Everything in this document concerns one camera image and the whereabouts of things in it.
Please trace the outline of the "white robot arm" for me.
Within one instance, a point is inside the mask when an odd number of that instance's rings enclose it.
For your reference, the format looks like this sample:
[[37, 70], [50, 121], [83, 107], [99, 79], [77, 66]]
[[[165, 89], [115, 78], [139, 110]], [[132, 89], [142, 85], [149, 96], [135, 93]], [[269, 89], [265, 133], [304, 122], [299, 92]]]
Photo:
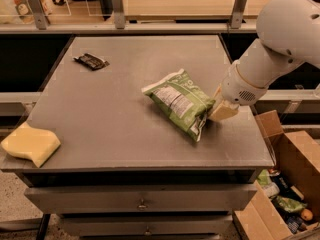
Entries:
[[256, 20], [257, 38], [228, 68], [208, 113], [211, 121], [235, 116], [255, 104], [269, 86], [303, 63], [320, 66], [320, 4], [270, 0]]

